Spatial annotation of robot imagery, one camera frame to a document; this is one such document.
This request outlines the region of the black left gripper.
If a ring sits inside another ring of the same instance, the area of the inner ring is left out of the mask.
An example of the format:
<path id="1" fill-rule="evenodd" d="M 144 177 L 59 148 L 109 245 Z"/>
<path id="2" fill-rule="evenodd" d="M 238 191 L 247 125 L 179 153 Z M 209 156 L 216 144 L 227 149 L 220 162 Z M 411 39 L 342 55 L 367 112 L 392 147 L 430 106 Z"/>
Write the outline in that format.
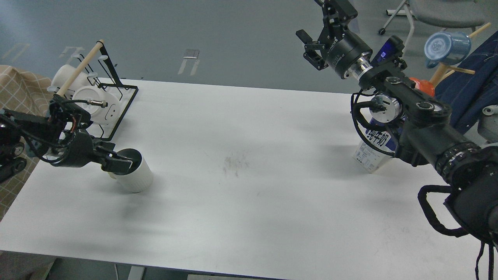
<path id="1" fill-rule="evenodd" d="M 62 156 L 50 165 L 55 167 L 83 167 L 93 162 L 101 170 L 118 175 L 128 174 L 131 166 L 142 163 L 142 154 L 138 150 L 114 151 L 115 144 L 95 138 L 85 131 L 79 131 L 65 149 Z"/>

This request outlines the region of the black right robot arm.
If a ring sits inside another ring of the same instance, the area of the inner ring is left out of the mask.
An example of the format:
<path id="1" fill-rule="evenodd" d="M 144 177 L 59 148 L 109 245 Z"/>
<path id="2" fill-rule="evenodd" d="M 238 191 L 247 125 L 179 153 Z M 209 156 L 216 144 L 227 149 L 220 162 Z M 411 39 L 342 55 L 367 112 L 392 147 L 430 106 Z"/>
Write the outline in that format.
<path id="1" fill-rule="evenodd" d="M 354 127 L 386 131 L 395 142 L 387 155 L 412 166 L 431 164 L 446 182 L 425 185 L 418 200 L 429 224 L 452 237 L 472 235 L 489 246 L 488 278 L 493 279 L 497 251 L 497 147 L 480 148 L 449 124 L 451 108 L 416 89 L 404 73 L 404 44 L 389 38 L 375 57 L 347 26 L 358 12 L 347 0 L 318 0 L 323 29 L 317 40 L 304 30 L 304 58 L 317 70 L 330 66 L 342 78 L 353 77 L 360 91 L 351 97 Z"/>

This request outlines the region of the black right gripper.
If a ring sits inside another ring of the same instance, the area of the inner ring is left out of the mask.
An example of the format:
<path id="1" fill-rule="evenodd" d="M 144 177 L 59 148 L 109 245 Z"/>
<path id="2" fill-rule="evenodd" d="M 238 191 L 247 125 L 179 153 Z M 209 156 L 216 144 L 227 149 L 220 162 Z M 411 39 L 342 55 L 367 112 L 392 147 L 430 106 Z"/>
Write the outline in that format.
<path id="1" fill-rule="evenodd" d="M 297 30 L 296 36 L 304 44 L 303 57 L 318 71 L 330 66 L 340 78 L 346 79 L 350 67 L 359 58 L 372 55 L 368 44 L 348 27 L 358 11 L 348 0 L 315 0 L 315 3 L 322 10 L 323 29 L 317 41 L 313 41 L 305 30 Z M 326 61 L 317 53 L 325 49 L 322 43 L 332 43 Z"/>

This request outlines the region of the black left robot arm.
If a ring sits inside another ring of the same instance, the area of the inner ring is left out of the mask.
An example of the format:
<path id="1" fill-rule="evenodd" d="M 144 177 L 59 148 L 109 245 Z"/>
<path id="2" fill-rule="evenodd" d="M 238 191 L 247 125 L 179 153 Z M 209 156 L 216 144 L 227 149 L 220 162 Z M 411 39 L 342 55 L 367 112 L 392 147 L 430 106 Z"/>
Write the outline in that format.
<path id="1" fill-rule="evenodd" d="M 87 133 L 93 122 L 80 103 L 109 106 L 106 101 L 70 100 L 55 94 L 46 117 L 2 109 L 1 182 L 27 167 L 24 151 L 55 167 L 83 167 L 93 162 L 117 175 L 135 172 L 144 162 L 142 154 L 135 149 L 115 151 L 114 143 Z"/>

